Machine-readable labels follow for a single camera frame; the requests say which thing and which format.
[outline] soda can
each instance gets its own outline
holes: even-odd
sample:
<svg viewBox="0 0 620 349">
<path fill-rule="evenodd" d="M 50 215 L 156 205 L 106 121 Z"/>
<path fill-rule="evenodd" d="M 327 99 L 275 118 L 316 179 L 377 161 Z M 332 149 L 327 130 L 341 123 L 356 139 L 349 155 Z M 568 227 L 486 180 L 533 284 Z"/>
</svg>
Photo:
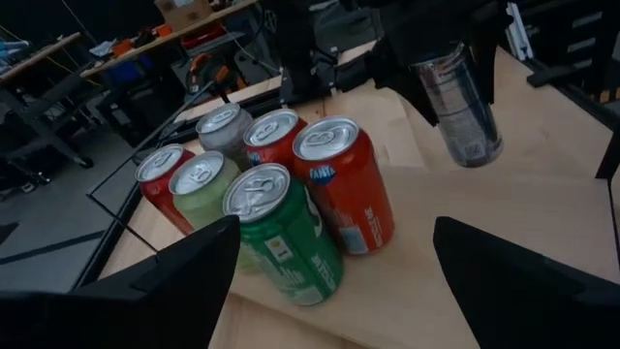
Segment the soda can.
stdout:
<svg viewBox="0 0 620 349">
<path fill-rule="evenodd" d="M 174 171 L 194 156 L 182 145 L 170 144 L 153 151 L 136 169 L 136 180 L 144 198 L 184 235 L 194 232 L 194 228 L 174 207 L 168 182 Z"/>
<path fill-rule="evenodd" d="M 224 217 L 222 200 L 226 190 L 240 175 L 239 167 L 221 152 L 210 150 L 179 167 L 170 179 L 174 206 L 200 229 Z M 239 252 L 237 267 L 252 272 L 257 267 L 250 257 Z"/>
<path fill-rule="evenodd" d="M 468 63 L 467 47 L 412 66 L 439 119 L 439 130 L 454 162 L 466 168 L 495 160 L 503 149 L 493 112 L 481 95 Z"/>
<path fill-rule="evenodd" d="M 296 175 L 348 253 L 371 253 L 391 240 L 394 220 L 374 148 L 354 121 L 329 117 L 309 125 L 293 151 Z"/>
<path fill-rule="evenodd" d="M 295 111 L 281 109 L 256 119 L 243 136 L 253 166 L 266 163 L 293 170 L 295 136 L 308 125 Z"/>
<path fill-rule="evenodd" d="M 251 167 L 243 134 L 252 125 L 252 115 L 238 104 L 228 103 L 205 114 L 196 124 L 202 148 L 217 150 L 245 171 Z"/>
<path fill-rule="evenodd" d="M 224 198 L 241 222 L 241 245 L 276 288 L 298 305 L 325 301 L 343 275 L 342 258 L 306 188 L 278 164 L 242 174 Z"/>
</svg>

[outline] red soda can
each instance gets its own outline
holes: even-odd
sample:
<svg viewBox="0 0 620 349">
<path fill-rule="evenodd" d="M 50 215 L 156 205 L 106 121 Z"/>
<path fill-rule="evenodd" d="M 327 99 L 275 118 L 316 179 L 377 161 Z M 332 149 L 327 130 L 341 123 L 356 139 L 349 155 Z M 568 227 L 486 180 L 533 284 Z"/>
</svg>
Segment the red soda can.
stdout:
<svg viewBox="0 0 620 349">
<path fill-rule="evenodd" d="M 308 125 L 295 111 L 281 109 L 256 119 L 243 135 L 252 166 L 276 163 L 293 171 L 295 136 Z"/>
<path fill-rule="evenodd" d="M 354 121 L 329 117 L 307 126 L 293 151 L 294 173 L 348 253 L 372 253 L 391 240 L 394 219 L 374 148 Z"/>
<path fill-rule="evenodd" d="M 170 144 L 153 151 L 136 170 L 139 189 L 146 200 L 159 209 L 184 235 L 194 232 L 192 225 L 174 208 L 172 193 L 168 189 L 174 170 L 196 156 L 180 144 Z"/>
</svg>

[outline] cardboard box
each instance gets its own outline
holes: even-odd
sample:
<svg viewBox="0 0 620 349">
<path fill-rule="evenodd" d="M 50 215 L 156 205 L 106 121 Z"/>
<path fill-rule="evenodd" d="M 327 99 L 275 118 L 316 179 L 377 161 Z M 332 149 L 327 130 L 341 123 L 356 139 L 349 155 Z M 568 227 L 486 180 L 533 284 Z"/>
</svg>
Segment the cardboard box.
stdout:
<svg viewBox="0 0 620 349">
<path fill-rule="evenodd" d="M 213 13 L 208 0 L 155 0 L 155 6 L 173 31 L 184 29 Z"/>
</svg>

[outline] can pull tab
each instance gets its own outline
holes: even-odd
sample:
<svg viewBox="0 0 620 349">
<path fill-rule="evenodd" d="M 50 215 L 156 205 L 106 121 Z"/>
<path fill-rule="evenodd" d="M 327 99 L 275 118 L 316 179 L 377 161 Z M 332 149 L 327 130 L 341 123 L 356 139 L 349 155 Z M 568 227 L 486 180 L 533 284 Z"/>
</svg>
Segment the can pull tab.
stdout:
<svg viewBox="0 0 620 349">
<path fill-rule="evenodd" d="M 258 177 L 258 178 L 254 178 L 254 179 L 248 181 L 247 183 L 245 183 L 245 187 L 243 188 L 243 190 L 245 190 L 248 193 L 251 193 L 251 192 L 269 192 L 269 191 L 273 190 L 274 186 L 275 186 L 275 183 L 273 181 L 273 178 L 271 178 L 271 177 Z"/>
<path fill-rule="evenodd" d="M 308 146 L 318 146 L 330 143 L 336 137 L 333 131 L 315 132 L 305 139 L 304 144 Z"/>
<path fill-rule="evenodd" d="M 162 165 L 166 164 L 166 162 L 168 161 L 168 159 L 171 158 L 171 156 L 172 154 L 170 152 L 159 154 L 155 158 L 155 161 L 153 161 L 153 166 L 156 168 L 162 167 Z"/>
<path fill-rule="evenodd" d="M 195 182 L 198 182 L 198 183 L 204 182 L 210 176 L 211 176 L 211 169 L 209 169 L 208 167 L 205 167 L 205 166 L 196 167 L 190 173 L 190 179 L 192 179 L 192 180 L 194 180 Z"/>
<path fill-rule="evenodd" d="M 278 123 L 275 121 L 271 121 L 257 130 L 256 139 L 258 141 L 263 141 L 265 138 L 269 137 L 269 135 L 271 135 L 277 129 L 278 129 Z"/>
<path fill-rule="evenodd" d="M 213 118 L 211 119 L 212 123 L 220 123 L 222 121 L 226 121 L 228 119 L 230 119 L 234 114 L 234 111 L 223 111 L 222 113 L 219 113 L 215 116 L 213 116 Z"/>
</svg>

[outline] green soda can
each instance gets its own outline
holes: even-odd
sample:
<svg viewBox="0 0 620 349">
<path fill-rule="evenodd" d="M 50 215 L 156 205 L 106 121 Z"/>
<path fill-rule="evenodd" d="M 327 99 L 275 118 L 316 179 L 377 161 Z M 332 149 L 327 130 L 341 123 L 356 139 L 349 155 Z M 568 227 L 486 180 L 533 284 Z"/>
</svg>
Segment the green soda can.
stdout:
<svg viewBox="0 0 620 349">
<path fill-rule="evenodd" d="M 170 178 L 169 189 L 174 207 L 194 230 L 224 217 L 222 200 L 226 190 L 241 172 L 233 160 L 219 151 L 206 151 L 179 167 Z M 245 250 L 239 250 L 237 269 L 258 271 Z"/>
<path fill-rule="evenodd" d="M 224 197 L 224 213 L 239 216 L 242 246 L 295 304 L 325 301 L 340 285 L 342 257 L 308 191 L 284 166 L 242 174 Z"/>
</svg>

